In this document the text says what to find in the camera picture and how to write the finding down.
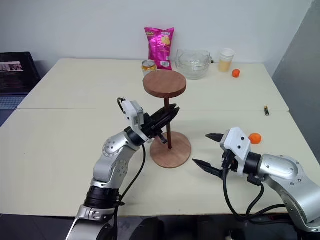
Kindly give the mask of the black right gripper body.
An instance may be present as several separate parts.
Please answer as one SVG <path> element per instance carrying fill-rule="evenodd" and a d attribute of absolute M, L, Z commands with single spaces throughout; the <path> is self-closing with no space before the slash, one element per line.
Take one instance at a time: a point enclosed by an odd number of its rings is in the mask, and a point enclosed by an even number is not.
<path fill-rule="evenodd" d="M 236 160 L 236 155 L 231 150 L 226 150 L 222 155 L 222 170 L 238 172 L 238 161 Z"/>

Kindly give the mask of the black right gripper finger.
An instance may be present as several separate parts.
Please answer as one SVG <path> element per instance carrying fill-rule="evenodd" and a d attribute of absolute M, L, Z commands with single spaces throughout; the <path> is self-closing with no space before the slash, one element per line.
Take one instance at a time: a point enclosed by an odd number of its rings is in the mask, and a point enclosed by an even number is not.
<path fill-rule="evenodd" d="M 207 172 L 211 175 L 214 175 L 220 179 L 223 178 L 223 170 L 222 169 L 212 167 L 210 163 L 205 162 L 203 160 L 194 159 L 194 158 L 192 160 L 198 167 L 200 167 L 205 172 Z"/>
<path fill-rule="evenodd" d="M 224 137 L 224 134 L 222 134 L 222 133 L 208 133 L 205 136 L 215 142 L 220 143 Z"/>

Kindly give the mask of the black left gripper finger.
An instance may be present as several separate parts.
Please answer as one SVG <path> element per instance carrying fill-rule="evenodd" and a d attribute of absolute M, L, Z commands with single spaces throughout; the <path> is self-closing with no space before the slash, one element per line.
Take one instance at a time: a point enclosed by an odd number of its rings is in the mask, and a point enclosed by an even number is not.
<path fill-rule="evenodd" d="M 161 117 L 159 121 L 159 127 L 162 129 L 165 126 L 167 126 L 178 114 L 180 111 L 180 107 L 170 107 L 169 109 L 166 109 L 163 107 L 161 109 Z"/>
<path fill-rule="evenodd" d="M 164 106 L 158 111 L 156 111 L 151 117 L 152 118 L 166 118 L 170 116 L 171 118 L 175 118 L 177 115 L 177 104 L 172 103 L 168 106 Z"/>

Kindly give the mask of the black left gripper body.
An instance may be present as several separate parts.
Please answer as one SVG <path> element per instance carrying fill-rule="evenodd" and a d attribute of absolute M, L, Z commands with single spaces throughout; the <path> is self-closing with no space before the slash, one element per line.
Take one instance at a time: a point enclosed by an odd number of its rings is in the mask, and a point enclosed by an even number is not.
<path fill-rule="evenodd" d="M 143 115 L 144 124 L 142 125 L 142 132 L 150 140 L 159 137 L 163 144 L 166 144 L 168 140 L 163 136 L 162 128 L 166 125 L 166 114 L 153 114 L 149 115 L 145 113 Z"/>

